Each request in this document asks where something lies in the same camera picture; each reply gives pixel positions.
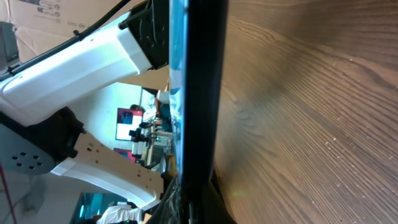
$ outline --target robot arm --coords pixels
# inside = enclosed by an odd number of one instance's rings
[[[148,209],[160,202],[160,173],[106,148],[65,107],[167,65],[169,2],[147,0],[96,32],[90,29],[0,75],[0,162],[26,174],[51,171],[81,179]]]

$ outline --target perforated plate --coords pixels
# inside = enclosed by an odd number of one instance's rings
[[[0,162],[5,169],[23,174],[46,174],[55,161],[46,152],[0,124]]]

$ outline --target red cable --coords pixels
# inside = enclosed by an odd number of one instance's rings
[[[17,218],[16,218],[15,213],[14,213],[14,207],[12,206],[10,193],[9,193],[8,187],[7,187],[6,176],[4,175],[4,172],[3,172],[1,164],[0,164],[0,175],[1,175],[2,184],[4,186],[4,190],[6,191],[8,206],[10,206],[12,219],[14,220],[14,224],[17,224]]]

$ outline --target wood grain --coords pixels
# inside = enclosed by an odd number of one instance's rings
[[[398,1],[231,0],[216,171],[238,223],[398,223]]]

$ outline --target cardboard box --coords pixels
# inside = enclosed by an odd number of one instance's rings
[[[111,20],[142,0],[131,0]],[[0,0],[0,21],[16,27],[19,58],[25,62],[84,31],[103,17],[119,0]],[[169,68],[131,77],[123,83],[163,89]]]

